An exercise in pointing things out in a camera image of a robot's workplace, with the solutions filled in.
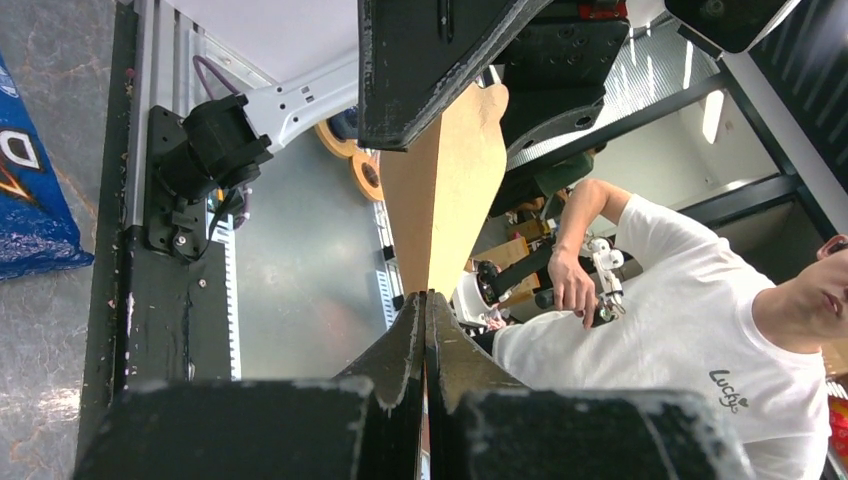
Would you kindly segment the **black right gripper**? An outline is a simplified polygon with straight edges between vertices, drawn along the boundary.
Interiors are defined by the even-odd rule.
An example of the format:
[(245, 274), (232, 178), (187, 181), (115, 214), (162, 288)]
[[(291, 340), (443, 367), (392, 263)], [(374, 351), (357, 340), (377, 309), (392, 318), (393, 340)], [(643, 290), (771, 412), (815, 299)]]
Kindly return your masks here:
[(359, 145), (407, 150), (493, 62), (510, 94), (501, 119), (509, 156), (593, 126), (629, 33), (626, 3), (548, 4), (360, 1)]

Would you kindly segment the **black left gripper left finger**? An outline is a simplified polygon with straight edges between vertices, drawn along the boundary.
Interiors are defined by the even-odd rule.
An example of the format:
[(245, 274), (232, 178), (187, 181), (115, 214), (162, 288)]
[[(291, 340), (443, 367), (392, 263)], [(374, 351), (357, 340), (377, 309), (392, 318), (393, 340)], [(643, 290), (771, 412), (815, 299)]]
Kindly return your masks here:
[(77, 479), (416, 479), (426, 296), (325, 379), (149, 383), (109, 409)]

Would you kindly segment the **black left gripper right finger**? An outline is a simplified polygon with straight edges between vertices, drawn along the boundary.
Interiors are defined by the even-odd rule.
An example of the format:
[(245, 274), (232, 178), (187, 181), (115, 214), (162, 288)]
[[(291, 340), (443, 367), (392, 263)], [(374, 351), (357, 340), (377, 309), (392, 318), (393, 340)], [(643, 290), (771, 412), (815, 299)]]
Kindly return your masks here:
[(425, 296), (435, 479), (748, 479), (751, 464), (705, 399), (679, 390), (533, 390)]

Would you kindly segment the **brown paper coffee filter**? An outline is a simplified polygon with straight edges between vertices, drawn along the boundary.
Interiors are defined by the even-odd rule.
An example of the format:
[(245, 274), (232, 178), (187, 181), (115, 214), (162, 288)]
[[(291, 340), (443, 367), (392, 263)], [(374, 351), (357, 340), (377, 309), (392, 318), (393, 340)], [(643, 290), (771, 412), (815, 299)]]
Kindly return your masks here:
[(383, 152), (380, 174), (405, 294), (449, 297), (506, 170), (505, 85), (470, 85), (405, 152)]

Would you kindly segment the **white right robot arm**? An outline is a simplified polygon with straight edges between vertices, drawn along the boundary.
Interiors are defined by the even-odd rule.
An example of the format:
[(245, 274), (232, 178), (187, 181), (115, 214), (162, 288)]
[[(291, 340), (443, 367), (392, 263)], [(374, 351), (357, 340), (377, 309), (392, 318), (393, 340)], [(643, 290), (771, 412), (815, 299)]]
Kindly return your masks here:
[(199, 104), (159, 177), (190, 200), (241, 186), (293, 138), (349, 107), (360, 146), (407, 151), (493, 65), (504, 69), (510, 100), (500, 127), (514, 156), (594, 124), (628, 28), (621, 1), (362, 1), (356, 54)]

